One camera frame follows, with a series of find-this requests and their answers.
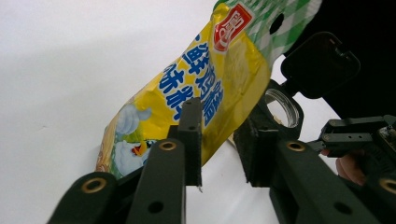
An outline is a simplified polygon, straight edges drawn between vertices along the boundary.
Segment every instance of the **cartoon illustration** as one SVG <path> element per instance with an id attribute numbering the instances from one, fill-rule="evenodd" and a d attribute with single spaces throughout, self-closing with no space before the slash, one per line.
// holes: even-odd
<path id="1" fill-rule="evenodd" d="M 134 105 L 126 105 L 119 114 L 116 132 L 130 134 L 137 129 L 140 120 L 146 120 L 151 116 L 151 108 L 142 111 L 137 110 Z"/>
<path id="2" fill-rule="evenodd" d="M 125 140 L 116 144 L 114 162 L 122 175 L 128 175 L 144 165 L 149 157 L 155 140 L 143 140 L 139 143 L 128 143 Z"/>

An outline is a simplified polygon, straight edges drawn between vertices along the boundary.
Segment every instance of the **camera lens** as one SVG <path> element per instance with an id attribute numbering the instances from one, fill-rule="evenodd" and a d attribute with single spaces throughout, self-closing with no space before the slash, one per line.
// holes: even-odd
<path id="1" fill-rule="evenodd" d="M 265 92 L 265 103 L 277 123 L 288 128 L 298 125 L 298 110 L 281 91 L 268 89 Z"/>

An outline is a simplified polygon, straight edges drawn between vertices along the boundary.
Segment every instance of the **yellow snack bag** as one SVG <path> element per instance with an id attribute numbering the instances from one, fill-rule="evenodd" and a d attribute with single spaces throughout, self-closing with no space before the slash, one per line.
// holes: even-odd
<path id="1" fill-rule="evenodd" d="M 181 56 L 110 121 L 96 171 L 121 178 L 143 166 L 152 144 L 166 138 L 182 103 L 192 97 L 203 102 L 205 164 L 247 118 L 269 82 L 274 60 L 291 47 L 319 6 L 319 0 L 218 1 L 209 23 Z"/>

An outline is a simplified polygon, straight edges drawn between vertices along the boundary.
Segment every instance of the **finger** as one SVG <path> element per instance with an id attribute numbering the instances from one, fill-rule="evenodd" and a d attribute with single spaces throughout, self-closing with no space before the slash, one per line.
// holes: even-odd
<path id="1" fill-rule="evenodd" d="M 352 181 L 359 185 L 363 185 L 365 181 L 365 176 L 363 171 L 358 165 L 356 157 L 353 155 L 345 155 L 343 158 L 340 158 L 340 165 L 342 166 L 347 177 Z"/>
<path id="2" fill-rule="evenodd" d="M 350 180 L 350 178 L 347 176 L 347 173 L 344 171 L 343 166 L 341 165 L 340 158 L 335 160 L 335 168 L 337 169 L 337 172 L 341 177 Z"/>

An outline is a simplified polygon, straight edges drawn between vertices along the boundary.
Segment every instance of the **bolt hole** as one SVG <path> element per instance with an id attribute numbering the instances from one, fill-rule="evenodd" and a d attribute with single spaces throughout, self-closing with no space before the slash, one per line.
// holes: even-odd
<path id="1" fill-rule="evenodd" d="M 299 151 L 299 152 L 305 150 L 305 147 L 303 145 L 294 142 L 288 143 L 288 148 L 293 151 Z"/>
<path id="2" fill-rule="evenodd" d="M 379 184 L 390 193 L 396 194 L 396 180 L 389 178 L 381 178 Z"/>
<path id="3" fill-rule="evenodd" d="M 173 143 L 173 142 L 162 142 L 162 143 L 160 143 L 160 149 L 162 149 L 162 150 L 169 151 L 169 150 L 173 150 L 175 148 L 176 148 L 176 144 Z"/>
<path id="4" fill-rule="evenodd" d="M 285 19 L 285 15 L 280 14 L 276 17 L 274 22 L 271 24 L 270 27 L 270 35 L 275 33 L 277 30 L 279 30 L 280 26 L 282 25 L 283 20 Z"/>
<path id="5" fill-rule="evenodd" d="M 344 213 L 346 215 L 352 214 L 352 209 L 344 203 L 335 203 L 334 208 L 340 213 Z"/>
<path id="6" fill-rule="evenodd" d="M 160 213 L 163 210 L 163 203 L 154 202 L 148 206 L 148 211 L 152 214 Z"/>
<path id="7" fill-rule="evenodd" d="M 87 185 L 87 189 L 90 189 L 90 190 L 93 190 L 93 189 L 97 189 L 97 188 L 99 188 L 99 186 L 101 185 L 101 182 L 100 181 L 92 181 L 91 183 L 89 183 L 88 185 Z"/>
<path id="8" fill-rule="evenodd" d="M 106 186 L 106 180 L 101 177 L 96 177 L 87 180 L 82 186 L 82 191 L 85 193 L 95 193 Z"/>

